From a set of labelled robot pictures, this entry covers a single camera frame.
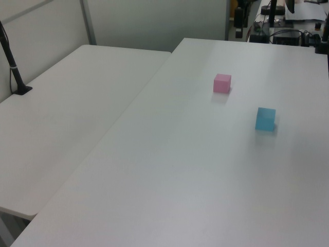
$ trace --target cube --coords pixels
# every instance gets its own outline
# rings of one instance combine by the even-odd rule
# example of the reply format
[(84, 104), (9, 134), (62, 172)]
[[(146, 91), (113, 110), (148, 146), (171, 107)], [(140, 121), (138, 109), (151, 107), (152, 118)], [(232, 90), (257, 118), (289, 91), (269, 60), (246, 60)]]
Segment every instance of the cube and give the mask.
[(258, 108), (257, 118), (256, 118), (256, 130), (273, 131), (274, 130), (274, 120), (276, 117), (275, 109), (268, 108)]
[(214, 92), (228, 94), (231, 88), (231, 75), (217, 74), (214, 79)]

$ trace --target table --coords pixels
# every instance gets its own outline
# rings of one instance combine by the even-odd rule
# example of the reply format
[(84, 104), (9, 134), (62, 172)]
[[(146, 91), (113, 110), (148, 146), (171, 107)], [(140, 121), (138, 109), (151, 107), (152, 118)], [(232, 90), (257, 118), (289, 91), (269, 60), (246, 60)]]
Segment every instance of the table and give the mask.
[(327, 247), (328, 125), (326, 56), (184, 39), (13, 247)]
[[(255, 20), (256, 22), (262, 22), (264, 20), (264, 15), (260, 14), (261, 13), (261, 8), (262, 8), (262, 6), (267, 6), (269, 2), (270, 2), (270, 0), (262, 0), (261, 1), (261, 4), (258, 8), (258, 12), (257, 12), (257, 15), (256, 15), (256, 20)], [(280, 2), (278, 1), (278, 5), (283, 6), (284, 5), (284, 0), (281, 0)], [(321, 5), (323, 6), (324, 11), (328, 14), (328, 12), (329, 12), (329, 3), (324, 3), (324, 4), (321, 4)], [(282, 19), (283, 16), (276, 15), (275, 18), (276, 19)], [(307, 30), (309, 32), (313, 32), (316, 22), (321, 22), (322, 23), (321, 29), (323, 30), (324, 22), (323, 21), (315, 21), (315, 20), (308, 20), (308, 21), (304, 21), (304, 22), (294, 22), (294, 29)]]
[(81, 46), (0, 104), (0, 211), (31, 220), (169, 52)]

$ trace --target wall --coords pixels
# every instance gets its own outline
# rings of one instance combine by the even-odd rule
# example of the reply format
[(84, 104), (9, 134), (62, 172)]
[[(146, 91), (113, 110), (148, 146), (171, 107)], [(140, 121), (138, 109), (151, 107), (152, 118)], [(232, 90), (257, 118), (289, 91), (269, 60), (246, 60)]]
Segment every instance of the wall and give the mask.
[[(53, 0), (4, 28), (25, 84), (89, 43), (79, 0)], [(0, 48), (0, 102), (9, 96), (9, 65)]]
[(84, 2), (97, 45), (172, 52), (185, 37), (224, 40), (228, 24), (226, 0)]

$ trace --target pink cube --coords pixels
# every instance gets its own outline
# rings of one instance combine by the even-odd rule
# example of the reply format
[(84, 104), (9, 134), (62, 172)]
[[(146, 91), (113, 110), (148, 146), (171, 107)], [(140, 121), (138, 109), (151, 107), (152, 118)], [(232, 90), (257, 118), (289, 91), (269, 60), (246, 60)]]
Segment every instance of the pink cube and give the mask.
[(228, 94), (231, 88), (231, 75), (217, 74), (214, 79), (214, 92)]

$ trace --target black stand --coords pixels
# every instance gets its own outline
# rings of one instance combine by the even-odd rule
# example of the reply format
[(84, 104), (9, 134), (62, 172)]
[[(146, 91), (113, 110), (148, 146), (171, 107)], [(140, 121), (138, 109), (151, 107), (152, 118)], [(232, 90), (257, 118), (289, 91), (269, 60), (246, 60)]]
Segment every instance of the black stand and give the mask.
[(321, 43), (318, 47), (315, 48), (315, 53), (317, 54), (329, 54), (329, 45), (328, 45), (328, 37), (329, 37), (329, 18), (327, 17), (325, 21), (325, 26), (323, 29), (323, 36), (321, 39)]
[(11, 53), (9, 43), (8, 43), (8, 40), (5, 35), (5, 30), (4, 30), (4, 27), (1, 22), (0, 22), (0, 42), (1, 42), (2, 48), (4, 49), (4, 52), (6, 54), (10, 69), (11, 69), (11, 71), (14, 75), (14, 78), (16, 80), (16, 83), (17, 83), (17, 91), (15, 91), (14, 94), (24, 95), (28, 91), (30, 91), (32, 89), (32, 87), (26, 86), (22, 81), (19, 69), (17, 68), (14, 57)]
[(269, 9), (269, 17), (268, 17), (268, 22), (269, 22), (269, 27), (276, 27), (276, 28), (284, 28), (284, 27), (289, 27), (293, 28), (294, 25), (292, 22), (287, 22), (283, 20), (282, 22), (279, 23), (274, 23), (274, 19), (276, 16), (276, 7), (277, 7), (277, 0), (272, 0), (271, 1), (271, 6)]

